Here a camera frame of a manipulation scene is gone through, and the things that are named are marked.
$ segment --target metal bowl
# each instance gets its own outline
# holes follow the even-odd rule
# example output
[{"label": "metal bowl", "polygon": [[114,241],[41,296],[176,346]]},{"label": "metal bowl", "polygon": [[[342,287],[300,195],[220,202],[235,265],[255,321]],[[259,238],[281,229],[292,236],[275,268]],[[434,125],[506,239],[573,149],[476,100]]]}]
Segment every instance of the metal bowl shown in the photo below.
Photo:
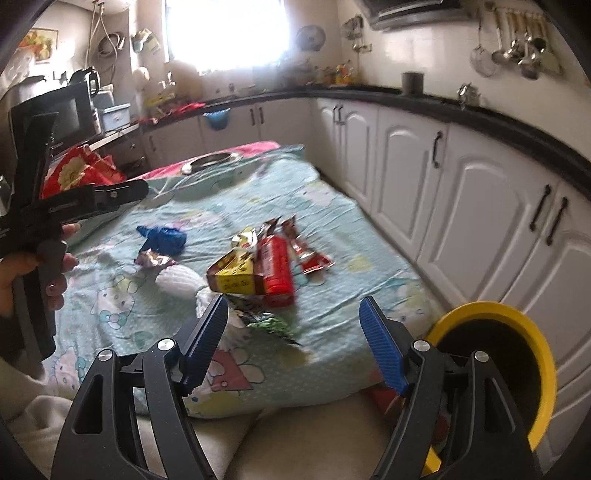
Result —
[{"label": "metal bowl", "polygon": [[198,171],[206,168],[226,163],[234,163],[242,158],[242,154],[238,152],[221,152],[203,155],[189,160],[181,167],[181,173],[184,175],[193,175]]}]

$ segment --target yellow snack box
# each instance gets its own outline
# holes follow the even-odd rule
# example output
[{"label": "yellow snack box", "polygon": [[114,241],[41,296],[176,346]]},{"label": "yellow snack box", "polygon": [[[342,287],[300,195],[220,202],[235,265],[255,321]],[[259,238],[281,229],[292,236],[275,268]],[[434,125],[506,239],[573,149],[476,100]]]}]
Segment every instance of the yellow snack box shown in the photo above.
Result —
[{"label": "yellow snack box", "polygon": [[220,293],[264,295],[263,275],[252,253],[234,249],[207,269],[209,288]]}]

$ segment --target red cloth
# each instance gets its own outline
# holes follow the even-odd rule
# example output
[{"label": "red cloth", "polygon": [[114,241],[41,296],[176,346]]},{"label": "red cloth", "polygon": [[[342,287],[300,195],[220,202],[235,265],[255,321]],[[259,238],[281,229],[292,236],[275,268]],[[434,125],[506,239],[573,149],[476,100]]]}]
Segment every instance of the red cloth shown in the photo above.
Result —
[{"label": "red cloth", "polygon": [[46,178],[41,198],[48,198],[82,185],[113,185],[127,180],[113,163],[113,157],[102,158],[88,145],[73,147]]},{"label": "red cloth", "polygon": [[[254,157],[255,155],[258,155],[259,153],[268,152],[269,150],[274,150],[279,147],[280,147],[280,145],[276,142],[256,142],[256,143],[250,143],[247,145],[241,145],[240,147],[228,148],[228,149],[222,150],[222,151],[236,151],[236,152],[242,153],[246,158],[250,158],[250,157]],[[191,161],[191,159],[183,160],[181,162],[178,162],[178,163],[175,163],[172,165],[168,165],[166,167],[157,168],[156,170],[152,170],[148,173],[145,173],[141,177],[138,177],[138,178],[144,179],[144,180],[150,180],[150,179],[160,179],[163,177],[174,177],[174,176],[180,175],[181,167],[183,165],[185,165],[185,163],[188,161]]]},{"label": "red cloth", "polygon": [[193,110],[197,110],[197,109],[202,108],[204,106],[205,106],[205,103],[188,103],[187,105],[178,106],[176,108],[173,108],[169,113],[167,113],[166,115],[164,115],[161,118],[156,118],[154,116],[152,116],[150,118],[142,118],[139,121],[139,123],[156,125],[163,118],[168,118],[169,116],[181,116],[184,113],[192,112]]}]

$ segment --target hanging utensil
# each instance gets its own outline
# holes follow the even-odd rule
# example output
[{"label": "hanging utensil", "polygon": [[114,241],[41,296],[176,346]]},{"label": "hanging utensil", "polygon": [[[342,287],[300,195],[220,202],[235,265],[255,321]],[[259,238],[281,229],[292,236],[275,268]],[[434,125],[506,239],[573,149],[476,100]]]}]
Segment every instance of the hanging utensil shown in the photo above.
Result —
[{"label": "hanging utensil", "polygon": [[540,76],[540,72],[538,71],[538,66],[530,53],[530,41],[528,40],[530,38],[530,35],[527,31],[527,26],[525,24],[525,15],[523,13],[519,13],[517,15],[517,20],[519,21],[520,30],[524,32],[524,55],[517,65],[519,65],[519,70],[523,78],[527,78],[529,80],[537,80]]},{"label": "hanging utensil", "polygon": [[546,40],[543,39],[542,35],[542,27],[540,25],[540,21],[535,17],[535,15],[531,16],[531,21],[534,24],[533,28],[533,36],[534,39],[531,41],[531,44],[540,52],[543,53],[547,48]]},{"label": "hanging utensil", "polygon": [[546,24],[546,18],[544,15],[540,15],[540,26],[542,27],[542,36],[546,40],[546,49],[542,54],[541,64],[544,70],[552,73],[562,75],[562,67],[558,57],[554,54],[552,46],[550,44],[550,36],[548,35],[548,25]]},{"label": "hanging utensil", "polygon": [[470,52],[470,63],[476,72],[483,77],[492,77],[498,65],[492,61],[492,53],[482,46],[482,14],[478,9],[478,46]]},{"label": "hanging utensil", "polygon": [[519,39],[519,32],[517,31],[517,18],[512,10],[507,10],[507,18],[509,19],[509,27],[513,38],[511,46],[509,47],[509,50],[507,50],[507,55],[509,55],[511,61],[519,63],[523,58],[524,53],[521,47],[521,40]]},{"label": "hanging utensil", "polygon": [[495,15],[496,37],[499,41],[499,50],[495,50],[492,53],[492,61],[498,65],[507,65],[511,62],[511,56],[507,53],[505,47],[503,46],[503,38],[501,36],[501,19],[499,18],[499,11],[497,7],[493,9],[493,13]]},{"label": "hanging utensil", "polygon": [[535,46],[534,40],[534,27],[532,23],[533,14],[524,14],[525,16],[525,29],[526,35],[525,40],[529,46],[529,54],[531,61],[535,64],[536,68],[540,69],[541,53],[540,50]]}]

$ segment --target bedsheet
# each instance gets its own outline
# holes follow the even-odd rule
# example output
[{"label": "bedsheet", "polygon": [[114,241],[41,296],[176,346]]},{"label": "bedsheet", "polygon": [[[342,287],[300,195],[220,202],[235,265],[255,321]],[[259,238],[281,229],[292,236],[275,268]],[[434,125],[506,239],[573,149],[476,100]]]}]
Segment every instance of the bedsheet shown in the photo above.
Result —
[{"label": "bedsheet", "polygon": [[[70,249],[80,264],[69,274],[66,306],[56,316],[56,354],[44,363],[55,395],[73,397],[100,350],[143,351],[195,315],[194,302],[160,291],[156,272],[134,265],[144,241],[138,225],[186,231],[178,260],[204,275],[234,234],[296,213],[310,245],[336,262],[323,284],[296,272],[296,304],[277,310],[301,346],[254,331],[238,348],[218,348],[203,385],[186,398],[194,417],[326,403],[379,382],[358,320],[365,295],[374,295],[388,317],[405,322],[416,336],[439,317],[416,272],[353,200],[319,179],[303,147],[170,180],[150,180],[147,199],[85,221],[73,239]],[[139,413],[146,413],[142,390],[136,401]]]}]

